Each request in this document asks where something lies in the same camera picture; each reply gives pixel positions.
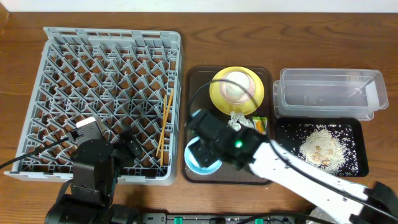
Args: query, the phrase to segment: blue bowl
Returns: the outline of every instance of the blue bowl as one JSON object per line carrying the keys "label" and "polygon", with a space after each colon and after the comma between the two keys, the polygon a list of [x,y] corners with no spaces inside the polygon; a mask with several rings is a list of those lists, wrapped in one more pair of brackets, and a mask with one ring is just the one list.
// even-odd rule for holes
{"label": "blue bowl", "polygon": [[199,141],[199,139],[200,138],[198,136],[193,138],[191,141],[188,142],[187,146],[185,147],[185,152],[184,152],[185,163],[187,164],[188,168],[192,172],[199,174],[199,175],[209,175],[209,174],[216,172],[221,167],[223,162],[221,162],[220,160],[217,160],[209,167],[199,166],[198,161],[195,159],[191,150],[189,149],[189,146],[192,145],[193,143]]}

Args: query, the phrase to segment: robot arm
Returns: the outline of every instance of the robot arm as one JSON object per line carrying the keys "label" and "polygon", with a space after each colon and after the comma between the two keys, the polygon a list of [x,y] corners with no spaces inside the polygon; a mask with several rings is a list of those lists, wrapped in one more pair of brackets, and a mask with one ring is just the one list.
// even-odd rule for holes
{"label": "robot arm", "polygon": [[[141,223],[138,210],[113,204],[115,185],[120,170],[134,165],[142,148],[130,129],[119,134],[120,141],[111,144],[103,139],[103,123],[90,117],[67,133],[78,148],[72,155],[73,179],[64,183],[57,201],[49,210],[45,223]],[[71,194],[65,194],[71,188]]]}
{"label": "robot arm", "polygon": [[390,188],[379,182],[374,189],[369,189],[327,174],[295,157],[276,141],[268,140],[266,136],[253,129],[232,130],[206,110],[194,113],[187,128],[200,137],[200,141],[190,149],[202,167],[211,165],[217,159],[232,163],[238,169],[248,165],[255,175],[287,187],[327,212],[337,223],[397,223],[314,182],[292,166],[340,192],[396,215],[397,197]]}

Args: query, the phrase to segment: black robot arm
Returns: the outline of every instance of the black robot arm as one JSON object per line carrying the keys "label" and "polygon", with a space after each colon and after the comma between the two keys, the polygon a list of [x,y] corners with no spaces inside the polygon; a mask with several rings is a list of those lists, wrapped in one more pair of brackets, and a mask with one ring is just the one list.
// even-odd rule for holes
{"label": "black robot arm", "polygon": [[[67,136],[78,144],[72,155],[73,179],[62,186],[45,223],[140,223],[137,210],[112,205],[120,170],[142,155],[131,130],[124,130],[111,144],[103,139],[102,122],[88,118]],[[70,195],[65,194],[69,185]]]}

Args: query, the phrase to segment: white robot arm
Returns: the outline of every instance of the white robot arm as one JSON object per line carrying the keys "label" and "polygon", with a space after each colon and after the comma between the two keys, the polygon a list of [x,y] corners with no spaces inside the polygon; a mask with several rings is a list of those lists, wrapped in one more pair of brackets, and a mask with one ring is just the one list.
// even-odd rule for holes
{"label": "white robot arm", "polygon": [[361,213],[364,207],[363,205],[324,188],[299,174],[297,171],[288,168],[272,150],[271,146],[278,150],[279,154],[288,159],[291,164],[312,177],[342,191],[348,192],[364,201],[368,199],[368,196],[363,193],[366,189],[365,186],[337,178],[307,164],[303,160],[295,157],[274,140],[270,140],[269,143],[262,143],[254,153],[253,158],[255,158],[255,161],[249,164],[254,174],[277,182],[302,196],[327,212],[337,223],[351,223],[349,220],[350,216],[359,215]]}
{"label": "white robot arm", "polygon": [[218,159],[238,169],[248,165],[255,175],[287,187],[337,223],[398,223],[398,199],[382,183],[369,189],[327,174],[267,136],[250,128],[235,131],[206,110],[194,113],[187,128],[200,137],[190,150],[202,167]]}

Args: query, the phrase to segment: white plastic wrapper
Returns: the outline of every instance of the white plastic wrapper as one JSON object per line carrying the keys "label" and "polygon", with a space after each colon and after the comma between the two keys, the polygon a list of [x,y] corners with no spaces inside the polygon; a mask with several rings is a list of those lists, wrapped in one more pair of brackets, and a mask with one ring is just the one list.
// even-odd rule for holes
{"label": "white plastic wrapper", "polygon": [[235,131],[239,131],[242,126],[254,129],[253,123],[249,119],[246,119],[242,113],[231,112],[231,119],[228,121],[228,125]]}

